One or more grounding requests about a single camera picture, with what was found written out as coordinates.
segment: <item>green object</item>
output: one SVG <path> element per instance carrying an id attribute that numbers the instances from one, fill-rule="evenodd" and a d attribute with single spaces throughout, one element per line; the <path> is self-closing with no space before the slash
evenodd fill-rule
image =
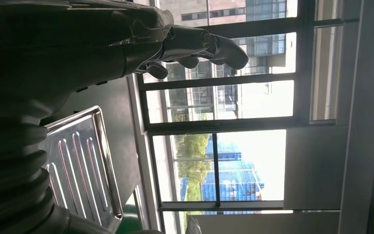
<path id="1" fill-rule="evenodd" d="M 128 201 L 123 207 L 123 213 L 123 220 L 116 234 L 128 234 L 143 229 L 143 224 L 138 216 L 139 212 L 135 203 L 134 193 L 128 198 Z"/>

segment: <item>blue glass building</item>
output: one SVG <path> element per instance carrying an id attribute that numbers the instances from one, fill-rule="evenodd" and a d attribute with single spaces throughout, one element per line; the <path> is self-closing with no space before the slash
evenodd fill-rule
<path id="1" fill-rule="evenodd" d="M 221 201 L 256 201 L 261 200 L 261 190 L 264 187 L 255 171 L 253 162 L 242 160 L 242 154 L 237 145 L 218 141 L 219 180 Z M 213 157 L 213 139 L 210 137 L 206 154 Z M 214 163 L 201 184 L 202 201 L 215 201 Z"/>

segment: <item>building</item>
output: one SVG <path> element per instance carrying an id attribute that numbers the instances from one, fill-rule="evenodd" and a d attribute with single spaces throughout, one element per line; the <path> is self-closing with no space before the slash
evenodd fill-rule
<path id="1" fill-rule="evenodd" d="M 287 0 L 160 0 L 159 7 L 174 15 L 174 23 L 185 26 L 205 26 L 270 20 L 287 17 Z M 249 55 L 245 68 L 237 71 L 226 65 L 200 60 L 194 69 L 178 63 L 165 64 L 168 81 L 246 76 L 272 73 L 273 67 L 286 66 L 286 35 L 267 35 L 234 39 Z M 168 91 L 171 121 L 196 121 L 242 118 L 240 85 L 174 89 Z"/>
<path id="2" fill-rule="evenodd" d="M 257 201 L 262 199 L 264 183 L 257 175 L 253 162 L 241 159 L 237 145 L 218 141 L 220 199 L 222 201 Z M 213 139 L 210 137 L 206 154 L 213 156 Z M 201 184 L 202 201 L 216 200 L 214 163 Z"/>

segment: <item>window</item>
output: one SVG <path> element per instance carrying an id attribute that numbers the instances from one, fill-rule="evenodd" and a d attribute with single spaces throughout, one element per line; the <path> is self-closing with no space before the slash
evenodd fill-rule
<path id="1" fill-rule="evenodd" d="M 293 81 L 272 84 L 276 91 L 268 96 L 265 83 L 165 90 L 169 102 L 162 115 L 168 122 L 292 116 Z M 155 103 L 148 99 L 151 111 Z"/>
<path id="2" fill-rule="evenodd" d="M 196 13 L 189 13 L 189 14 L 182 14 L 181 20 L 201 20 L 207 18 L 207 12 L 196 12 Z"/>
<path id="3" fill-rule="evenodd" d="M 335 119 L 341 50 L 340 27 L 315 30 L 315 59 L 311 120 Z"/>
<path id="4" fill-rule="evenodd" d="M 316 0 L 316 20 L 341 18 L 342 0 Z"/>
<path id="5" fill-rule="evenodd" d="M 138 77 L 145 129 L 154 147 L 162 201 L 158 211 L 167 233 L 184 233 L 189 215 L 258 214 L 260 209 L 282 208 L 286 129 L 309 126 L 313 111 L 316 117 L 322 115 L 318 110 L 324 112 L 326 95 L 316 86 L 328 86 L 329 76 L 321 71 L 337 70 L 339 58 L 331 54 L 340 54 L 340 28 L 326 26 L 340 19 L 316 22 L 308 14 L 310 7 L 298 6 L 297 0 L 234 4 L 220 9 L 217 0 L 208 5 L 160 0 L 162 9 L 176 13 L 176 24 L 226 32 L 249 56 L 240 70 L 201 58 L 194 69 L 165 63 L 169 76 L 159 82 Z M 297 37 L 295 28 L 303 37 Z M 328 46 L 331 41 L 337 47 L 334 52 Z M 314 74 L 312 80 L 307 74 Z M 331 108 L 337 102 L 337 74 L 330 79 Z"/>
<path id="6" fill-rule="evenodd" d="M 288 2 L 294 11 L 291 14 L 287 14 Z M 209 0 L 208 3 L 193 0 L 159 0 L 158 5 L 161 9 L 168 9 L 173 13 L 175 24 L 193 27 L 295 17 L 297 11 L 297 0 L 243 0 L 223 3 L 225 9 L 219 8 L 220 3 L 219 0 Z"/>

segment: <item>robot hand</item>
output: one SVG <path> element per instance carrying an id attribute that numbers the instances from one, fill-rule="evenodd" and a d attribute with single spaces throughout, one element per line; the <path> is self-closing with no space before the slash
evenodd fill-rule
<path id="1" fill-rule="evenodd" d="M 242 69 L 248 62 L 246 53 L 232 40 L 210 34 L 204 29 L 174 25 L 160 51 L 134 72 L 148 72 L 158 79 L 164 79 L 168 71 L 159 61 L 176 61 L 191 69 L 199 63 L 199 57 L 236 70 Z"/>

